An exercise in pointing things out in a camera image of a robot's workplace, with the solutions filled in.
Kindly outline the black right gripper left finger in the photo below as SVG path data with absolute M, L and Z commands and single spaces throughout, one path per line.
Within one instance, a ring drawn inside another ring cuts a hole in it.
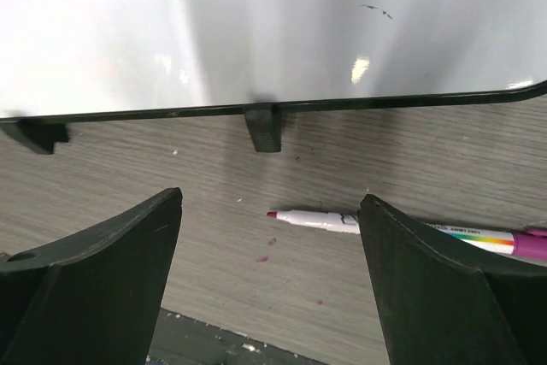
M 1 263 L 4 364 L 142 364 L 182 217 L 168 188 Z

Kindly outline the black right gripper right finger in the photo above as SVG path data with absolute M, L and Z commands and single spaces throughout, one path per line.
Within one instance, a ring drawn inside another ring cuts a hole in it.
M 482 250 L 374 195 L 358 213 L 392 364 L 544 364 L 546 268 Z

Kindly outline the white marker with pink cap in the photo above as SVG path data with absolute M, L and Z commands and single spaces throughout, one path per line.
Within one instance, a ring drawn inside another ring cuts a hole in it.
M 356 215 L 304 210 L 268 211 L 267 216 L 279 221 L 321 229 L 332 233 L 359 234 Z M 546 261 L 546 231 L 532 229 L 527 232 L 507 232 L 474 227 L 457 227 L 426 223 L 482 250 L 501 255 Z

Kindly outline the white whiteboard with black frame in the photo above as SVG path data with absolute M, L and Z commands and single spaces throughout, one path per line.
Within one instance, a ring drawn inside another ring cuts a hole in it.
M 1 129 L 512 103 L 546 93 L 546 0 L 1 0 Z

